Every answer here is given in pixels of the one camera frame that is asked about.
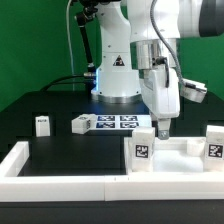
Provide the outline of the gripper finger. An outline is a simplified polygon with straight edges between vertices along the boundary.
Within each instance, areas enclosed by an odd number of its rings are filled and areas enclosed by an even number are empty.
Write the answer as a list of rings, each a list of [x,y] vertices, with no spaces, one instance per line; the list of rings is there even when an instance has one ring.
[[[158,138],[160,140],[167,140],[169,138],[170,124],[170,119],[158,120]]]

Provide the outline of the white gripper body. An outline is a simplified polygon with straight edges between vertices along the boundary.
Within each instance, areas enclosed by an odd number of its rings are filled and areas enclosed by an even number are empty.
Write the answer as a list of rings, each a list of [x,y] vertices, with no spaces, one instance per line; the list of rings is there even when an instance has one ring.
[[[157,119],[171,119],[179,116],[179,87],[174,69],[170,68],[169,74],[166,74],[164,66],[144,70],[140,87],[144,104]]]

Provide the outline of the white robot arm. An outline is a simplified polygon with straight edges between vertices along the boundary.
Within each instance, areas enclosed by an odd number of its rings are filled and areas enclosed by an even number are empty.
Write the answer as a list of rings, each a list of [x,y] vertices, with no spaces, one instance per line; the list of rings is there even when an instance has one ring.
[[[102,62],[88,67],[96,74],[94,99],[129,103],[141,99],[157,122],[158,137],[169,137],[179,116],[181,96],[202,102],[203,83],[185,79],[177,58],[176,40],[224,34],[224,0],[78,0],[81,31],[97,19]]]

